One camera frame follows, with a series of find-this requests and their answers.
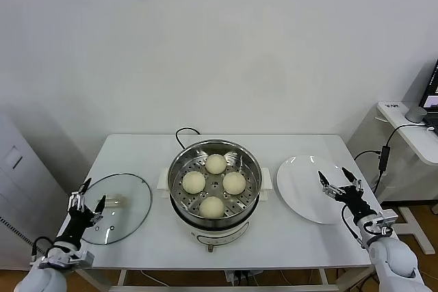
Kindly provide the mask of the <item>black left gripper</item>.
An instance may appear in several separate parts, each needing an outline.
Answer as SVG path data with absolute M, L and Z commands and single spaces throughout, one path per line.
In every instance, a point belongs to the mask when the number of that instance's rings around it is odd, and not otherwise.
M 57 237 L 57 242 L 66 242 L 80 248 L 84 231 L 102 219 L 106 195 L 103 195 L 99 200 L 94 213 L 84 204 L 84 194 L 88 190 L 91 180 L 91 178 L 87 179 L 77 191 L 70 195 L 68 200 L 70 220 L 62 234 Z

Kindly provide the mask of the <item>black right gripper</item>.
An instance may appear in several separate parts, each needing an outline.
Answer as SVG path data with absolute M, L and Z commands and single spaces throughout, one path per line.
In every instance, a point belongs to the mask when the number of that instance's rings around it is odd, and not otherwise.
M 322 191 L 328 197 L 338 202 L 343 202 L 352 213 L 354 224 L 357 224 L 357 222 L 364 217 L 374 215 L 375 211 L 371 209 L 370 205 L 362 198 L 363 188 L 361 179 L 358 179 L 345 167 L 342 167 L 342 172 L 352 185 L 336 187 L 330 184 L 325 175 L 319 171 L 318 176 L 322 184 Z

